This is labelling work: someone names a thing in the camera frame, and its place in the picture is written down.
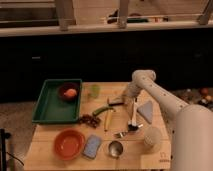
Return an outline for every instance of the terracotta bowl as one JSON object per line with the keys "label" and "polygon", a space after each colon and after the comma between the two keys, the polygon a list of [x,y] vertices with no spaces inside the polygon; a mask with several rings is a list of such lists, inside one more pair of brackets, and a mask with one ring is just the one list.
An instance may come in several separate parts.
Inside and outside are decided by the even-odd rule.
{"label": "terracotta bowl", "polygon": [[[76,95],[70,96],[70,97],[66,96],[65,92],[67,92],[67,90],[69,90],[69,89],[76,90]],[[64,101],[72,101],[78,96],[78,92],[79,92],[79,85],[77,83],[65,82],[59,87],[58,96],[59,96],[60,99],[62,99]]]}
{"label": "terracotta bowl", "polygon": [[54,153],[61,160],[72,160],[76,158],[85,145],[84,135],[73,129],[61,131],[54,140]]}

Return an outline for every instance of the green tray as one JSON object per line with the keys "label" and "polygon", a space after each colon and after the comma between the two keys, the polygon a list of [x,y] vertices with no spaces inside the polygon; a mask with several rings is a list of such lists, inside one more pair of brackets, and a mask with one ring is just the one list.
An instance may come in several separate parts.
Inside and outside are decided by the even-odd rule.
{"label": "green tray", "polygon": [[[58,97],[58,88],[65,82],[79,84],[78,97],[66,102]],[[67,124],[76,123],[79,118],[81,79],[48,79],[44,81],[36,108],[33,113],[33,123]]]}

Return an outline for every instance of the metal cup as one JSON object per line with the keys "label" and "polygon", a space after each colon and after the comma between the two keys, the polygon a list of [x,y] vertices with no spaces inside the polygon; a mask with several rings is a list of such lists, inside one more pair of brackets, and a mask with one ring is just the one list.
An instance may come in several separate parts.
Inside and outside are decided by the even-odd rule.
{"label": "metal cup", "polygon": [[123,153],[123,145],[119,141],[112,141],[109,146],[109,154],[114,158],[119,158]]}

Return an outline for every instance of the orange fruit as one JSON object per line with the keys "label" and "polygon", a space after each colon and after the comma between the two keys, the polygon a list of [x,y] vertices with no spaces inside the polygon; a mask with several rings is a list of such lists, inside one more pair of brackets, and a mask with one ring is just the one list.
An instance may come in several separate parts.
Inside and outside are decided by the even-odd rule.
{"label": "orange fruit", "polygon": [[68,89],[64,92],[64,96],[67,98],[74,98],[77,95],[77,91],[73,88]]}

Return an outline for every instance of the cabinet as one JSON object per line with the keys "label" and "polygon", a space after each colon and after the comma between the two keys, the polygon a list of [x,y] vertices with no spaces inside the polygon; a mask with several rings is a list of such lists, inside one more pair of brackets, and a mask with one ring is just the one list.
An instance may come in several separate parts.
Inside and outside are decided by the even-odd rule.
{"label": "cabinet", "polygon": [[154,69],[167,89],[213,86],[212,28],[0,38],[1,101],[36,100],[48,78],[130,81]]}

